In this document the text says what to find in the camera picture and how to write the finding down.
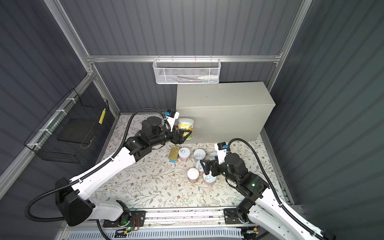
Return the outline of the green yellow plastic-lid can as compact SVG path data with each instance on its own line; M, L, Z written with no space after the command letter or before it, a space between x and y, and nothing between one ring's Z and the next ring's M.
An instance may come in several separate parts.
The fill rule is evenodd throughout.
M192 138L193 134L193 128L194 128L194 120L190 118L179 118L178 119L178 128L189 130L191 133L189 134L187 140L190 140Z

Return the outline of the orange label plastic-lid can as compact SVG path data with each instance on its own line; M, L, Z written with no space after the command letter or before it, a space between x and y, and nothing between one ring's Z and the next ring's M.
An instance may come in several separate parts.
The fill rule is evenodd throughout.
M200 172L196 168L190 168L187 171L187 176L190 183L196 183L199 180Z

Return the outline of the gold rectangular tin can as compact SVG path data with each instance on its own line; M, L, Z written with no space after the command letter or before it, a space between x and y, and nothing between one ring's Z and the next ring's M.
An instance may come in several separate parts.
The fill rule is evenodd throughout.
M171 148L171 151L170 151L170 154L169 154L169 161L171 163L176 163L178 158L179 158L179 151L180 151L180 147L178 146L173 146Z

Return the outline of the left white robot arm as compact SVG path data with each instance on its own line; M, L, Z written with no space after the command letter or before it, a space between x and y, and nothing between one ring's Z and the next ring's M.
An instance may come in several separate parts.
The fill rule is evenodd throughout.
M89 220L108 220L120 227L128 226L132 221L129 208L119 200L102 202L93 200L92 194L109 179L151 153L154 146L171 142L184 143L192 134L191 130L178 129L175 119L166 117L148 117L142 122L142 129L129 137L120 151L100 162L88 171L70 179L72 186L55 194L56 205L65 221L71 227Z

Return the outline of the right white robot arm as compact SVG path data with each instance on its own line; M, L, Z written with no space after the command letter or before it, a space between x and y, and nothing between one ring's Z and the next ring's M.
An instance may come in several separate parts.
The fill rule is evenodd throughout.
M240 221L254 223L279 240L334 240L336 236L321 230L298 214L274 194L272 187L250 172L238 154L214 161L202 160L206 174L221 175L244 199L237 206Z

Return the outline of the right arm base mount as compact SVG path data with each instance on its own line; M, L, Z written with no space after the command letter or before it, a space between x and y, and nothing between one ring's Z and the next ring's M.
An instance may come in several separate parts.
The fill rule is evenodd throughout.
M236 208L224 208L224 220L226 225L250 227L255 226L256 224L252 222L243 222L239 219L238 211Z

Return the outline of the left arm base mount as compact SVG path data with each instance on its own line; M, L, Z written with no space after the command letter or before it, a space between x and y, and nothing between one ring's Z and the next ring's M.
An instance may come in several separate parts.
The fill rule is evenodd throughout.
M105 220L104 228L140 228L144 226L146 219L146 211L130 211L124 212L116 221Z

